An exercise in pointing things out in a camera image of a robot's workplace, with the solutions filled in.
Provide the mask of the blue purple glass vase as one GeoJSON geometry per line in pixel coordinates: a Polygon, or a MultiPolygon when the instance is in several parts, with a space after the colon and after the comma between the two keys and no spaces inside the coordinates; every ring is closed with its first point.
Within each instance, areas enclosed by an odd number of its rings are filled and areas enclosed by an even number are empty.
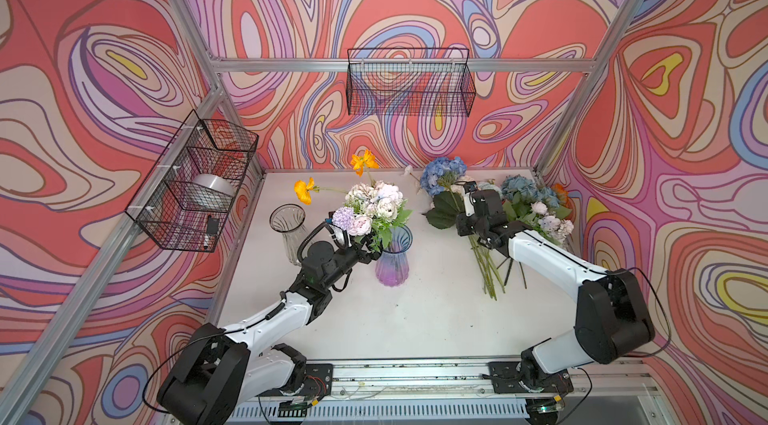
{"type": "Polygon", "coordinates": [[[381,284],[396,287],[405,283],[410,273],[407,253],[412,244],[413,234],[409,227],[392,230],[392,240],[382,251],[375,267],[376,278],[381,284]]]}

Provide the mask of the white purple mixed bouquet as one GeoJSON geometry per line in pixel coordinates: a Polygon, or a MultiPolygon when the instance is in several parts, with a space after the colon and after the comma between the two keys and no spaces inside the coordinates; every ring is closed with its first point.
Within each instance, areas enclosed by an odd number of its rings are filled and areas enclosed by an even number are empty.
{"type": "Polygon", "coordinates": [[[394,230],[404,227],[411,214],[397,185],[384,181],[373,185],[358,183],[332,213],[331,223],[357,243],[382,251],[392,242],[394,230]]]}

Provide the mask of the clear ribbed glass vase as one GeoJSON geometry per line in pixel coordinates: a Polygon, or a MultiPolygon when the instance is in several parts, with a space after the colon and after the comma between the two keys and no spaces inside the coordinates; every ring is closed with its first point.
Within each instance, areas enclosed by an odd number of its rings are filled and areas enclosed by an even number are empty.
{"type": "Polygon", "coordinates": [[[297,204],[280,205],[269,217],[271,229],[282,237],[287,259],[295,266],[300,265],[298,249],[307,234],[305,219],[305,210],[297,204]]]}

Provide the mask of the blue hydrangea flower stem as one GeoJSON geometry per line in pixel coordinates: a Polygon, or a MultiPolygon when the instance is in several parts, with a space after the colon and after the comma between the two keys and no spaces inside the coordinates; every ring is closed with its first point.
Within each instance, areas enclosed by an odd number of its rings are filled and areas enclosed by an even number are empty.
{"type": "Polygon", "coordinates": [[[463,185],[467,170],[458,156],[439,157],[425,166],[419,184],[431,199],[431,208],[424,216],[432,227],[440,230],[454,227],[457,216],[465,211],[463,185]]]}

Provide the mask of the orange poppy flower stem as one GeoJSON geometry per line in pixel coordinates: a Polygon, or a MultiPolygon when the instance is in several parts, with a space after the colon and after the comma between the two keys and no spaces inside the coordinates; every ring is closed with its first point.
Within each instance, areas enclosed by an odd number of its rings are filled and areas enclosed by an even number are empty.
{"type": "Polygon", "coordinates": [[[307,172],[293,184],[293,194],[300,203],[310,205],[321,193],[345,196],[350,188],[360,185],[364,192],[376,185],[374,172],[380,168],[379,160],[370,149],[353,154],[347,172],[307,172]]]}

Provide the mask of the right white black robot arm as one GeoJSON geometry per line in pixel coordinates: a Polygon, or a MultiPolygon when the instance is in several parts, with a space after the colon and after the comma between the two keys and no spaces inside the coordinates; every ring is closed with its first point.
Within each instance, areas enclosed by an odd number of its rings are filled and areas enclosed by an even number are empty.
{"type": "Polygon", "coordinates": [[[463,188],[458,233],[475,234],[481,246],[531,267],[576,305],[571,329],[521,353],[520,375],[532,382],[572,367],[610,364],[654,340],[648,306],[631,271],[591,264],[509,219],[493,190],[480,190],[474,182],[463,188]]]}

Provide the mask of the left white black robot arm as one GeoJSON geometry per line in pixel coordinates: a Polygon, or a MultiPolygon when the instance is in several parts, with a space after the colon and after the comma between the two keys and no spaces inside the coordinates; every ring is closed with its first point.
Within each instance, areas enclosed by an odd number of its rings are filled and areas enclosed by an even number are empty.
{"type": "Polygon", "coordinates": [[[279,300],[251,317],[219,328],[199,327],[156,394],[161,411],[182,424],[223,424],[241,403],[263,394],[298,395],[308,402],[329,390],[306,357],[283,337],[317,319],[343,291],[353,267],[380,258],[366,244],[319,241],[302,247],[301,269],[279,300]]]}

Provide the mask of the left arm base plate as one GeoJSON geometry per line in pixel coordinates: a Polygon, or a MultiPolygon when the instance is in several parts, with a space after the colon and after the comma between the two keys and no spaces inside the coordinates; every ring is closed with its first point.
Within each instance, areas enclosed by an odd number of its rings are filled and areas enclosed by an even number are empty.
{"type": "Polygon", "coordinates": [[[320,400],[332,392],[334,365],[331,363],[309,363],[301,373],[296,372],[295,375],[301,379],[300,382],[291,377],[283,387],[263,392],[260,397],[305,397],[320,400]]]}

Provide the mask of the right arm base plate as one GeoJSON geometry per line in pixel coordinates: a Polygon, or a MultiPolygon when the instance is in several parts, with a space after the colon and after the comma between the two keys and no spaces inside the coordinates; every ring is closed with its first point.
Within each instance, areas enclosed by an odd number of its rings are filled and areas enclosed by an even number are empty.
{"type": "Polygon", "coordinates": [[[565,396],[574,391],[570,375],[541,371],[534,361],[493,361],[481,377],[489,380],[497,394],[552,394],[565,396]]]}

